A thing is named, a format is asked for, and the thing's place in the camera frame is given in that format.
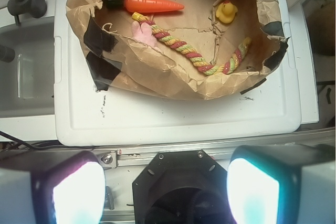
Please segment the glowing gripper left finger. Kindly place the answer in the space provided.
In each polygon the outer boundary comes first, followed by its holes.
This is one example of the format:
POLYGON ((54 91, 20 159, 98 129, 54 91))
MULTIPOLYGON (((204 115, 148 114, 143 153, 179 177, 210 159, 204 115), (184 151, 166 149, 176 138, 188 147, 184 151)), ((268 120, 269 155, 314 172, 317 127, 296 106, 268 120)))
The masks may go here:
POLYGON ((91 151, 1 153, 1 223, 99 223, 105 193, 91 151))

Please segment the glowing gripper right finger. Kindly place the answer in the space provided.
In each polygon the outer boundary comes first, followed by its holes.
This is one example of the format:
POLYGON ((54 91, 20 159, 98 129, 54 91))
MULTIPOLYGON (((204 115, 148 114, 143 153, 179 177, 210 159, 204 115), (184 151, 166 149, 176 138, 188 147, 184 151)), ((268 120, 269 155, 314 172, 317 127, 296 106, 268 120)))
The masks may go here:
POLYGON ((335 147, 239 146, 226 187, 237 223, 335 223, 335 147))

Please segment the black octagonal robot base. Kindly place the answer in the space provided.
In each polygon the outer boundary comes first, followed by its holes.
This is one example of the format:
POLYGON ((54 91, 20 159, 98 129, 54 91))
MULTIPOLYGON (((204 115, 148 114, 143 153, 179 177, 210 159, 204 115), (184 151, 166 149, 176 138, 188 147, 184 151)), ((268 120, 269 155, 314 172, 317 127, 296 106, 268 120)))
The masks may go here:
POLYGON ((158 153, 132 183, 136 223, 235 223, 227 171, 203 150, 158 153))

